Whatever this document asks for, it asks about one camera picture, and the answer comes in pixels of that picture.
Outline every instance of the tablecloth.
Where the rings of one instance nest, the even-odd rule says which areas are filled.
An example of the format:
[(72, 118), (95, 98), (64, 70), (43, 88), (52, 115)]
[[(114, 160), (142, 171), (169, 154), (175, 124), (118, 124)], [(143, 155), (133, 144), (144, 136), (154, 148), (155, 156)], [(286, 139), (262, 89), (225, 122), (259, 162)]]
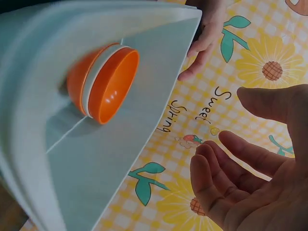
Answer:
[[(220, 230), (193, 194), (189, 166), (199, 144), (220, 144), (222, 130), (294, 157), (286, 125), (249, 114), (236, 91), (307, 82), (307, 6), (308, 0), (231, 2), (210, 60), (194, 79), (177, 82), (157, 129), (95, 231)], [(193, 60), (187, 59), (183, 70)], [(30, 221), (21, 229), (35, 230)]]

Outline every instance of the sunflower print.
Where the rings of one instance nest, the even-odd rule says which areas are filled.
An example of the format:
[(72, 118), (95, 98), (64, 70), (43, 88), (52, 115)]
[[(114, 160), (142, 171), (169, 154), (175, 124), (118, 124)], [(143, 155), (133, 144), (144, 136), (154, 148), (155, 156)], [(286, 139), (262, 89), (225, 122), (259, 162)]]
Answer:
[(260, 40), (250, 38), (247, 43), (250, 50), (242, 49), (243, 58), (236, 61), (244, 87), (277, 89), (303, 83), (307, 66), (295, 53), (294, 44), (285, 45), (280, 37), (267, 34)]

